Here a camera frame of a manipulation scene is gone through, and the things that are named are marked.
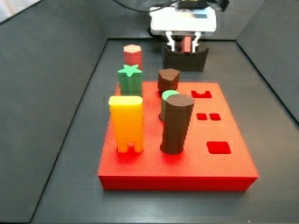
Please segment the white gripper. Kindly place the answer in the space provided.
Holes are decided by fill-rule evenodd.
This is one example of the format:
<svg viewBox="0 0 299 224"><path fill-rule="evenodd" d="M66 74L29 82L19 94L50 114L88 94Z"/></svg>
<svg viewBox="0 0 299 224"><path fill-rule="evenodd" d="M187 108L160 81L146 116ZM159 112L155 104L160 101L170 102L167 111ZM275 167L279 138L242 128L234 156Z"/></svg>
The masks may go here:
<svg viewBox="0 0 299 224"><path fill-rule="evenodd" d="M195 37L191 42L191 52L199 50L199 40L202 33L211 35L216 31L216 13L211 7L203 10L178 10L175 7L166 7L162 10L150 13L151 32L154 35L167 37L167 45L175 52L175 40L172 33L190 34Z"/></svg>

